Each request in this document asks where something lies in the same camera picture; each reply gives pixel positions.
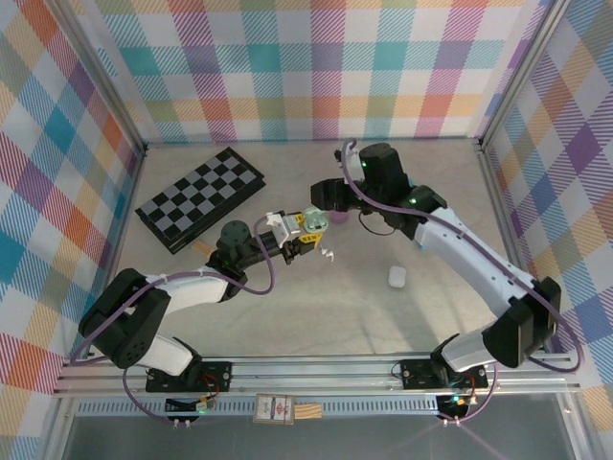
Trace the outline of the black grey folding chessboard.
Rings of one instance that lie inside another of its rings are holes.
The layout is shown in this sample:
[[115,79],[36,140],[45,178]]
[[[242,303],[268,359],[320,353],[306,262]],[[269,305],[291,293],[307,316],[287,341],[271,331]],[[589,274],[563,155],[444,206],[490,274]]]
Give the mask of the black grey folding chessboard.
[[265,186],[264,175],[228,147],[136,209],[175,254]]

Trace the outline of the small controller board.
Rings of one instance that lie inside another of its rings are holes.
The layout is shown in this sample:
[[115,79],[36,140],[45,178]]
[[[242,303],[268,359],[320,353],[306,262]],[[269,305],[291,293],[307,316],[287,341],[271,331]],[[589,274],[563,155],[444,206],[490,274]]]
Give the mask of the small controller board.
[[204,396],[199,399],[190,398],[166,398],[164,403],[165,412],[170,415],[197,418],[206,414],[216,405],[215,396]]
[[442,395],[437,397],[438,417],[442,420],[462,419],[469,414],[471,397],[467,395]]

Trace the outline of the aluminium side rail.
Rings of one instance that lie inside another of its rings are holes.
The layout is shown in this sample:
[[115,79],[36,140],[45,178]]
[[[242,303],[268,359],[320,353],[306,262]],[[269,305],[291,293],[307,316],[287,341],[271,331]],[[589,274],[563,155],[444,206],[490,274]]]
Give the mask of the aluminium side rail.
[[503,283],[506,288],[511,288],[513,296],[518,300],[523,300],[528,307],[534,310],[534,319],[536,320],[534,332],[536,338],[530,352],[526,353],[526,360],[544,366],[544,362],[538,360],[540,353],[544,353],[544,345],[548,340],[549,333],[556,329],[555,319],[551,316],[551,312],[542,305],[539,299],[534,298],[534,283],[531,275],[522,271],[522,263],[520,261],[516,241],[511,234],[511,224],[507,216],[505,202],[502,196],[500,186],[496,180],[493,168],[490,164],[485,149],[479,144],[475,144],[474,148],[477,151],[477,159],[486,182],[488,196],[491,200],[496,222],[501,234],[501,238],[505,247],[505,256],[503,269],[507,280]]
[[109,358],[114,361],[121,354],[122,341],[127,338],[128,328],[126,319],[122,319],[117,311],[123,305],[128,306],[126,301],[147,284],[145,276],[136,269],[118,268],[146,157],[144,153],[137,160],[133,185],[121,214],[118,239],[111,254],[110,274],[103,283],[103,291],[85,311],[79,323],[78,331],[84,346],[79,357],[84,358],[86,364],[104,362]]

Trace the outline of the aluminium mounting rail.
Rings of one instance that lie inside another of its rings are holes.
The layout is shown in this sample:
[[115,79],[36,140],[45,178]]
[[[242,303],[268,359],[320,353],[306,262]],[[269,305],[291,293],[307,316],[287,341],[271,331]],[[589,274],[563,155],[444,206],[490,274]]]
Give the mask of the aluminium mounting rail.
[[[231,356],[232,376],[227,396],[286,394],[291,396],[397,395],[403,392],[399,362],[422,359],[426,354],[328,355],[328,356]],[[488,379],[498,370],[494,391],[498,394],[546,394],[578,392],[578,374],[562,374],[526,361],[511,369],[486,366]],[[147,397],[147,371],[125,371],[110,362],[62,368],[55,398],[120,397],[123,383],[135,396]]]

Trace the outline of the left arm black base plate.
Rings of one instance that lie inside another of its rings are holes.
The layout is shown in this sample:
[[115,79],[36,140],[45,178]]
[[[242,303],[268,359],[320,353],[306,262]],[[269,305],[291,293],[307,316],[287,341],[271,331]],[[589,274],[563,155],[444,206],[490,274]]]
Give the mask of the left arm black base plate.
[[230,361],[195,360],[178,376],[157,369],[147,370],[149,393],[217,393],[228,392],[232,379]]

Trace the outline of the aluminium frame post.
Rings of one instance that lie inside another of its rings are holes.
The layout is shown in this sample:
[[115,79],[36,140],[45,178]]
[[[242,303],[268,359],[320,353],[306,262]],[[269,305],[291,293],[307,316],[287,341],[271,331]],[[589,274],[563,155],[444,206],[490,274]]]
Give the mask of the aluminium frame post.
[[74,48],[81,65],[99,90],[109,111],[115,117],[118,125],[129,141],[136,147],[142,157],[145,157],[148,145],[143,141],[136,125],[133,123],[126,106],[120,98],[113,82],[106,72],[95,48],[91,45],[84,29],[68,0],[44,0],[59,27],[66,34]]
[[517,66],[510,75],[509,81],[502,92],[498,103],[494,106],[488,123],[477,137],[480,151],[487,152],[493,138],[503,127],[511,113],[511,107],[516,102],[521,90],[539,62],[556,27],[571,5],[572,0],[548,0],[546,8],[536,23],[535,30],[520,55]]

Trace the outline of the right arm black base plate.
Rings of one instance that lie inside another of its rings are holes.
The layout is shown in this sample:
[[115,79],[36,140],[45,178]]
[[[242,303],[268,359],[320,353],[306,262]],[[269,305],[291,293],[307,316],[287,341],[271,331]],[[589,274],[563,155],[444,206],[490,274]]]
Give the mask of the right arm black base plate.
[[449,366],[430,358],[404,359],[399,365],[399,375],[405,390],[488,388],[488,377],[484,366],[456,372]]

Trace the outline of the aluminium frame leg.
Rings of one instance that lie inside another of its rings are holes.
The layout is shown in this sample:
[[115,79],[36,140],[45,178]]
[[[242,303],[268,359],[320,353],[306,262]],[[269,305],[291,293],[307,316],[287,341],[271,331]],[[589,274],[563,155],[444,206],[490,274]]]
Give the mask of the aluminium frame leg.
[[45,416],[36,460],[62,460],[78,407],[78,399],[52,399]]
[[562,420],[576,460],[593,460],[593,454],[575,393],[556,394]]

